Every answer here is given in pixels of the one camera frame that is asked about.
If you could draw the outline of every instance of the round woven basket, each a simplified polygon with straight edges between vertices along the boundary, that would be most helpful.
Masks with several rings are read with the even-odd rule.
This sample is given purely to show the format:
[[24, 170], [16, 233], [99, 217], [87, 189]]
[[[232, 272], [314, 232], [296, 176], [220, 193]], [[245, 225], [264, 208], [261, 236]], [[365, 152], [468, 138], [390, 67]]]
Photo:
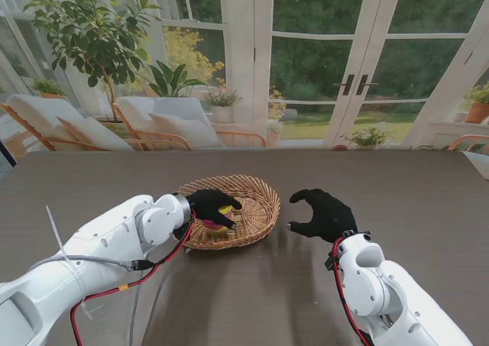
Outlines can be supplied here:
[[225, 249], [251, 244], [264, 238], [277, 222], [280, 199], [277, 192], [261, 179], [241, 174], [213, 176], [187, 183], [178, 189], [178, 193], [188, 196], [198, 189], [220, 189], [243, 207], [233, 210], [237, 230], [228, 230], [223, 235], [210, 234], [196, 219], [190, 239], [185, 243], [188, 248]]

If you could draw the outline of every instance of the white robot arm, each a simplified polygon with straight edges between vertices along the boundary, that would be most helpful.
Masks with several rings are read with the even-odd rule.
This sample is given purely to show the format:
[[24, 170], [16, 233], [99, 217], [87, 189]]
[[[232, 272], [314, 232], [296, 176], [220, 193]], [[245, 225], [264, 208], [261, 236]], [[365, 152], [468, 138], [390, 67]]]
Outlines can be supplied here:
[[[143, 260], [191, 219], [182, 195], [135, 196], [82, 226], [63, 246], [67, 256]], [[89, 294], [119, 285], [128, 270], [88, 260], [55, 260], [0, 284], [0, 337], [9, 346], [43, 345], [54, 322]]]
[[385, 260], [368, 234], [339, 243], [346, 304], [375, 346], [469, 346], [461, 329], [398, 264]]

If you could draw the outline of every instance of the table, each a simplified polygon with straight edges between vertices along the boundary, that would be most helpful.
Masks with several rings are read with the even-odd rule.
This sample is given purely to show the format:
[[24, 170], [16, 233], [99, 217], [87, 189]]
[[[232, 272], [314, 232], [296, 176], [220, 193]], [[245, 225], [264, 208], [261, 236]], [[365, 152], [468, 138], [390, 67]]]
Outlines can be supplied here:
[[[251, 246], [190, 251], [165, 265], [141, 287], [134, 345], [359, 344], [323, 266], [329, 245], [285, 228], [311, 215], [305, 203], [289, 204], [290, 195], [316, 187], [350, 205], [386, 257], [403, 265], [474, 344], [487, 344], [489, 184], [453, 152], [28, 154], [0, 184], [0, 281], [57, 251], [46, 204], [66, 241], [134, 195], [158, 197], [194, 179], [233, 173], [258, 176], [279, 192], [276, 227]], [[133, 301], [131, 289], [87, 303], [94, 321], [79, 312], [84, 345], [128, 344]], [[59, 344], [75, 344], [67, 316], [48, 341]]]

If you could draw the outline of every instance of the black glove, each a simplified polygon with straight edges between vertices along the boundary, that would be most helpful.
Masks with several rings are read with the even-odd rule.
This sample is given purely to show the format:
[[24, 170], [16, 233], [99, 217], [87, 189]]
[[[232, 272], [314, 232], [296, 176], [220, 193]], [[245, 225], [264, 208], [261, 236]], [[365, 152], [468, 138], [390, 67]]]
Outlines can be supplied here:
[[241, 203], [231, 196], [226, 195], [218, 189], [201, 189], [188, 195], [186, 199], [196, 213], [197, 218], [211, 220], [217, 225], [224, 225], [229, 229], [236, 229], [236, 223], [219, 212], [219, 207], [227, 205], [241, 210]]
[[308, 238], [321, 237], [334, 243], [342, 236], [343, 231], [357, 230], [351, 209], [322, 189], [302, 189], [294, 193], [289, 202], [296, 203], [302, 199], [313, 208], [313, 218], [304, 224], [289, 222], [291, 231]]

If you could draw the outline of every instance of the wooden chair frame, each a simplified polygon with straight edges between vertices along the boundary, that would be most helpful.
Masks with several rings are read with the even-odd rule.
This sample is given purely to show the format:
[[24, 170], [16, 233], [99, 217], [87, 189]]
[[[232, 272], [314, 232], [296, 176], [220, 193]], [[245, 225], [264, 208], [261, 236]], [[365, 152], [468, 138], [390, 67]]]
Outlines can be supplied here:
[[[139, 130], [133, 129], [133, 127], [129, 124], [129, 121], [127, 120], [127, 118], [122, 114], [121, 109], [116, 104], [114, 104], [114, 109], [115, 109], [115, 112], [121, 118], [122, 122], [125, 124], [125, 127], [128, 129], [129, 134], [131, 134], [132, 137], [137, 138], [139, 140], [143, 140], [143, 138], [141, 138], [141, 136], [168, 138], [168, 139], [170, 139], [170, 141], [176, 141], [176, 142], [184, 145], [188, 150], [192, 150], [192, 148], [190, 147], [187, 140], [185, 140], [185, 138], [178, 136], [176, 134], [163, 134], [163, 133], [145, 132], [145, 131], [139, 131]], [[265, 139], [262, 136], [260, 136], [259, 134], [250, 134], [250, 133], [246, 133], [246, 132], [234, 132], [234, 131], [216, 131], [215, 133], [218, 136], [220, 134], [231, 135], [232, 136], [232, 146], [235, 146], [235, 136], [245, 136], [247, 143], [249, 143], [250, 137], [257, 137], [258, 140], [261, 142], [261, 146], [263, 148], [265, 148], [267, 146]], [[145, 146], [145, 144], [142, 142], [141, 142], [141, 146], [144, 150], [148, 149], [147, 146]]]
[[[81, 142], [81, 141], [71, 141], [71, 140], [65, 140], [62, 138], [55, 138], [55, 137], [44, 137], [34, 127], [32, 127], [25, 119], [23, 119], [20, 115], [18, 115], [17, 112], [14, 111], [14, 109], [10, 105], [0, 104], [0, 106], [3, 108], [3, 110], [10, 117], [12, 117], [12, 119], [14, 119], [23, 128], [25, 128], [27, 131], [29, 131], [31, 134], [33, 134], [39, 140], [39, 142], [41, 142], [49, 151], [58, 151], [58, 149], [56, 149], [55, 146], [53, 146], [51, 142], [56, 142], [58, 144], [78, 145], [78, 146], [83, 147], [85, 150], [89, 150], [89, 151], [110, 151], [110, 150], [98, 147], [96, 145], [87, 144], [87, 143]], [[127, 144], [137, 144], [139, 146], [141, 146], [141, 145], [146, 146], [145, 144], [151, 144], [155, 150], [156, 150], [155, 145], [157, 145], [157, 144], [158, 145], [161, 145], [161, 144], [170, 145], [172, 147], [176, 147], [177, 149], [179, 149], [181, 151], [190, 150], [184, 144], [181, 144], [180, 142], [172, 141], [172, 140], [143, 140], [140, 138], [122, 139], [122, 140], [125, 141]]]
[[471, 144], [465, 151], [470, 151], [474, 145], [477, 145], [477, 141], [487, 141], [489, 142], [489, 136], [484, 136], [483, 134], [464, 134], [463, 136], [459, 137], [457, 140], [453, 141], [453, 144], [449, 146], [449, 150], [454, 150], [455, 147], [460, 144], [462, 141], [465, 140], [471, 140]]

